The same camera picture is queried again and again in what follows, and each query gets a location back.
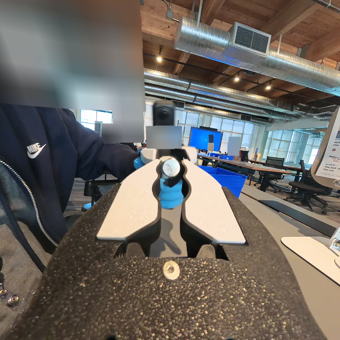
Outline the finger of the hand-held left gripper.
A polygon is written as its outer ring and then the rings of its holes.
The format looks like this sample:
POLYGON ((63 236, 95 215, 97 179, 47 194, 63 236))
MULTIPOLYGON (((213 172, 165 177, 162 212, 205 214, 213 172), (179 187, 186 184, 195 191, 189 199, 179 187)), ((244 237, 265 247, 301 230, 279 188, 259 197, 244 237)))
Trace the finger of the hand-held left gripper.
POLYGON ((182 146, 184 151, 184 159, 188 159, 191 163, 197 164, 197 149, 190 146, 182 146))
POLYGON ((142 148, 140 151, 140 159, 142 165, 147 165, 153 161, 156 161, 156 164, 159 165, 159 150, 154 148, 142 148))

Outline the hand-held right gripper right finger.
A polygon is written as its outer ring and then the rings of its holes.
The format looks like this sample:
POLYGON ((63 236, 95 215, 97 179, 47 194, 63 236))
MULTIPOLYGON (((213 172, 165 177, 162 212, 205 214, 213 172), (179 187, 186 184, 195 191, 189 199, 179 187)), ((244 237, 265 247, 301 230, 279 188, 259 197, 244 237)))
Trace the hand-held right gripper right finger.
POLYGON ((187 244, 245 244, 245 236, 221 185, 210 174, 184 159, 181 237, 187 244))

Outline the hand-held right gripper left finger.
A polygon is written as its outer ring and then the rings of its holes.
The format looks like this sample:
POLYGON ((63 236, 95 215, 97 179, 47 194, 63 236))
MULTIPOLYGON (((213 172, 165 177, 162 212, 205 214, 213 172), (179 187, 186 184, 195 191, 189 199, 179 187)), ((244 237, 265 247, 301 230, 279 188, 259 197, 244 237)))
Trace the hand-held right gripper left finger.
POLYGON ((159 220, 159 200, 152 191, 159 165, 159 159, 153 160, 122 181, 97 233, 99 240, 128 241, 159 220))

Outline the steel hex bolt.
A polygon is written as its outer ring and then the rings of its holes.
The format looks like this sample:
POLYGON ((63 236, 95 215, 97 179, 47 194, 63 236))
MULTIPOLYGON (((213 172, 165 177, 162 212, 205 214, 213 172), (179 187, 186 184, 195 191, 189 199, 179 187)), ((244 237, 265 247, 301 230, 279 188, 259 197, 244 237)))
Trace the steel hex bolt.
POLYGON ((169 158, 162 162, 162 177, 163 178, 174 178, 179 175, 181 166, 178 160, 175 158, 169 158))

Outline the person's left forearm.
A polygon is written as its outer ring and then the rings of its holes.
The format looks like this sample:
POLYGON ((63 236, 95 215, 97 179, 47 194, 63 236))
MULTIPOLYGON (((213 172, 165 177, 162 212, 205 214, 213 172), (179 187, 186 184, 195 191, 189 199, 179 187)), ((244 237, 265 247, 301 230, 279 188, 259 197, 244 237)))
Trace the person's left forearm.
POLYGON ((84 127, 69 109, 62 109, 63 120, 70 137, 65 149, 65 162, 72 166, 74 177, 91 180, 103 175, 105 170, 123 180, 135 171, 137 152, 120 143, 104 144, 103 138, 84 127))

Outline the person's left hand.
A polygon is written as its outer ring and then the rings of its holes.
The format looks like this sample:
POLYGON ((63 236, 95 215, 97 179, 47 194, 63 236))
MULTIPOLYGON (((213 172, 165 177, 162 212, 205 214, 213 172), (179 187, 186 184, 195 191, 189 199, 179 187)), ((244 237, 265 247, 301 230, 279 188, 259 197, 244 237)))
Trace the person's left hand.
POLYGON ((182 179, 179 179, 178 183, 170 187, 166 184, 166 179, 160 179, 159 199, 163 209, 170 210, 182 204, 184 200, 182 184, 182 179))

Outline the blue screen monitor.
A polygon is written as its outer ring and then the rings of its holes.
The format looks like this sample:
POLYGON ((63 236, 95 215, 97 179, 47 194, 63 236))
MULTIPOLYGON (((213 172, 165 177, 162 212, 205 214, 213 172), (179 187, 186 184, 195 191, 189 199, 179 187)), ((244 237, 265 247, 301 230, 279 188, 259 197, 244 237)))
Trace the blue screen monitor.
POLYGON ((223 132, 218 131, 217 129, 203 127, 191 127, 190 135, 189 135, 189 146, 195 147, 199 150, 208 151, 208 143, 210 143, 209 136, 213 135, 214 140, 214 148, 213 151, 219 152, 221 147, 221 142, 223 138, 223 132))

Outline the large blue plastic bin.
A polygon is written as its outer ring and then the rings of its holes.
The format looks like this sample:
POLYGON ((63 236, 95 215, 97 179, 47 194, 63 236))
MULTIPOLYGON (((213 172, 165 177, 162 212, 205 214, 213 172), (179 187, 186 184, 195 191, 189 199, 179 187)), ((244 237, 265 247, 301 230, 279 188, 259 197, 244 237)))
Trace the large blue plastic bin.
POLYGON ((227 187, 239 198, 247 176, 219 167, 213 168, 200 165, 198 167, 210 174, 222 187, 227 187))

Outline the long wooden desk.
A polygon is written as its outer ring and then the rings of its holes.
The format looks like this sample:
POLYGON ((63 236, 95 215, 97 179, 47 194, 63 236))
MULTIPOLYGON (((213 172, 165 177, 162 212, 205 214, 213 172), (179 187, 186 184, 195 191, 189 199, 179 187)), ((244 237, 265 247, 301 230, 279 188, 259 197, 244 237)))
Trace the long wooden desk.
POLYGON ((270 184, 269 176, 270 175, 273 175, 273 174, 275 174, 275 175, 277 175, 277 174, 283 174, 283 175, 290 174, 290 171, 286 171, 286 170, 283 170, 283 169, 266 167, 266 166, 261 165, 261 164, 252 164, 252 163, 241 162, 241 161, 236 161, 236 160, 220 159, 220 158, 216 158, 216 157, 207 156, 207 155, 201 154, 201 153, 197 154, 197 158, 213 163, 214 168, 216 168, 221 163, 221 164, 225 164, 225 165, 228 164, 228 165, 236 168, 237 170, 248 169, 248 170, 251 170, 251 171, 263 172, 265 175, 264 175, 264 178, 262 180, 261 186, 258 188, 259 190, 261 190, 263 192, 266 192, 266 189, 269 187, 269 184, 270 184))

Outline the black office chair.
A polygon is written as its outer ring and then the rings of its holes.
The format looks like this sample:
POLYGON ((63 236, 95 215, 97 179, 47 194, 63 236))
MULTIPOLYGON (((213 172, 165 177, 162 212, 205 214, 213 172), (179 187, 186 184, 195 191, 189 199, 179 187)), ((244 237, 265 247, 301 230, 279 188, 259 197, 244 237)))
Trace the black office chair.
POLYGON ((329 196, 332 194, 333 189, 319 184, 311 175, 310 170, 306 170, 304 160, 300 160, 300 166, 302 170, 302 177, 300 181, 289 182, 292 189, 297 189, 298 192, 294 193, 291 191, 290 196, 286 197, 284 200, 288 201, 291 199, 293 202, 301 202, 302 205, 308 206, 311 211, 313 211, 310 204, 311 199, 322 204, 322 214, 327 214, 328 203, 319 198, 319 196, 329 196))
MULTIPOLYGON (((264 166, 283 170, 284 160, 284 158, 267 156, 264 166)), ((284 176, 284 173, 259 171, 259 180, 254 184, 254 186, 260 184, 258 189, 263 192, 265 192, 269 186, 274 189, 274 193, 277 193, 277 191, 281 192, 281 186, 273 184, 272 181, 282 180, 284 176)))

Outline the black table strip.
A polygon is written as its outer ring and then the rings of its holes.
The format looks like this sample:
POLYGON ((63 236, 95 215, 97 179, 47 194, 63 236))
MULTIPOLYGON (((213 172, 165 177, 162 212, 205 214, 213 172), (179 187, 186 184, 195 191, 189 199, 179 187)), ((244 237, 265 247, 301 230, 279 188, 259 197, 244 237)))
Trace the black table strip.
POLYGON ((298 210, 296 210, 293 207, 287 206, 283 203, 280 203, 278 201, 270 201, 270 200, 259 200, 259 202, 261 202, 262 204, 264 204, 265 206, 283 213, 289 217, 291 217, 292 219, 295 219, 303 224, 305 224, 306 226, 322 233, 325 236, 331 237, 333 236, 334 232, 336 231, 337 227, 333 227, 323 221, 320 221, 314 217, 311 217, 307 214, 305 214, 304 212, 300 212, 298 210))

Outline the navy zip jacket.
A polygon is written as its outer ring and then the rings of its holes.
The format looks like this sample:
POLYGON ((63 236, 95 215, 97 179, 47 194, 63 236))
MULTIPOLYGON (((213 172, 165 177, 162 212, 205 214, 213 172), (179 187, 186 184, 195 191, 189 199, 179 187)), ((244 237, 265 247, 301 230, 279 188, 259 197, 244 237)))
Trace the navy zip jacket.
POLYGON ((36 238, 52 254, 67 232, 63 213, 76 178, 64 160, 70 137, 63 111, 1 104, 0 113, 1 205, 11 228, 19 227, 14 211, 35 214, 44 235, 36 238))

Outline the white stand base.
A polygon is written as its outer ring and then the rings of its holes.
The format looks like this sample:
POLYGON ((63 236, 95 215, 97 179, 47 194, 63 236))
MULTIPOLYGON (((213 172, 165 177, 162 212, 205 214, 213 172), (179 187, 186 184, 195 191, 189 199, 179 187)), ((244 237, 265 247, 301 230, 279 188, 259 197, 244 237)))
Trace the white stand base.
POLYGON ((283 237, 282 244, 340 285, 339 250, 331 247, 331 240, 325 237, 283 237))

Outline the printed instruction sheet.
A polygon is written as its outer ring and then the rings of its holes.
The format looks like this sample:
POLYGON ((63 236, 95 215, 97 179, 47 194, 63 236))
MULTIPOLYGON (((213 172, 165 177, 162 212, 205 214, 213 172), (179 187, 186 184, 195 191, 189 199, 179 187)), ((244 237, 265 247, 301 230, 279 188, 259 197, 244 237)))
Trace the printed instruction sheet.
POLYGON ((334 112, 311 168, 312 177, 326 187, 340 189, 340 107, 334 112))

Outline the large silver air duct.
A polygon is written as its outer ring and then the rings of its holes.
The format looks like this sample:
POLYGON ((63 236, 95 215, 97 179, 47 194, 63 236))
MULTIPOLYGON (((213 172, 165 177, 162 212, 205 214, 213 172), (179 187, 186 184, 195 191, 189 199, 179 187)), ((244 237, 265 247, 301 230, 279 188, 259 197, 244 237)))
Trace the large silver air duct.
POLYGON ((260 73, 300 86, 339 96, 340 73, 304 58, 269 47, 268 57, 257 64, 240 62, 223 55, 228 33, 182 17, 178 24, 174 48, 224 64, 260 73))

